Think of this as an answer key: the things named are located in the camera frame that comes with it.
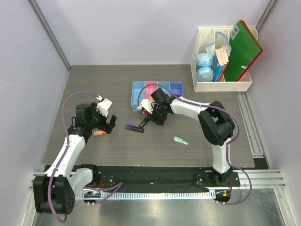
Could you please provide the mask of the pink drawer box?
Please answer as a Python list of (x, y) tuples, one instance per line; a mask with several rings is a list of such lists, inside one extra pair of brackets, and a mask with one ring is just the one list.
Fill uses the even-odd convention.
[(145, 85), (153, 84), (145, 88), (145, 99), (148, 99), (154, 102), (154, 99), (151, 97), (151, 94), (158, 89), (158, 82), (157, 81), (146, 81)]

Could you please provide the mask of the purple drawer box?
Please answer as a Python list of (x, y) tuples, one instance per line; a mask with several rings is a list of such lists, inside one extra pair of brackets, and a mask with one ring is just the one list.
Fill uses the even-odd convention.
[(183, 96), (183, 86), (181, 82), (170, 82), (170, 90), (179, 96)]

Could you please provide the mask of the light blue drawer box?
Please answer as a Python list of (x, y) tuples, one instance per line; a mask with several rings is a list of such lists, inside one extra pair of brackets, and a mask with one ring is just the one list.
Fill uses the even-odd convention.
[(132, 84), (132, 94), (131, 94), (131, 108), (133, 112), (138, 112), (138, 100), (142, 101), (145, 98), (145, 90), (143, 90), (139, 96), (140, 91), (146, 85), (145, 81), (134, 81)]

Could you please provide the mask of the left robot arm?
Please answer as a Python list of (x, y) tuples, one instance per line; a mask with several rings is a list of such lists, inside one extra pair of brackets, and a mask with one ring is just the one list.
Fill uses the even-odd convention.
[(101, 130), (110, 134), (115, 127), (117, 117), (112, 115), (107, 122), (112, 102), (108, 99), (98, 103), (79, 104), (71, 126), (67, 129), (64, 144), (50, 168), (42, 176), (33, 180), (35, 209), (38, 213), (69, 215), (75, 205), (75, 197), (85, 186), (94, 188), (99, 185), (100, 175), (97, 166), (83, 164), (71, 171), (86, 146), (93, 130)]

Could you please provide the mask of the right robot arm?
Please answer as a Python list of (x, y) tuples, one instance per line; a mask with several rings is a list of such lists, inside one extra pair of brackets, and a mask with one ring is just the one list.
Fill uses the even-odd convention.
[(169, 114), (179, 114), (199, 121), (206, 140), (212, 145), (212, 180), (218, 186), (225, 185), (232, 173), (230, 143), (235, 123), (231, 114), (218, 101), (205, 104), (187, 100), (172, 91), (169, 93), (170, 96), (159, 88), (151, 94), (153, 101), (140, 100), (140, 94), (138, 95), (137, 109), (148, 112), (139, 127), (144, 127), (150, 121), (164, 125)]

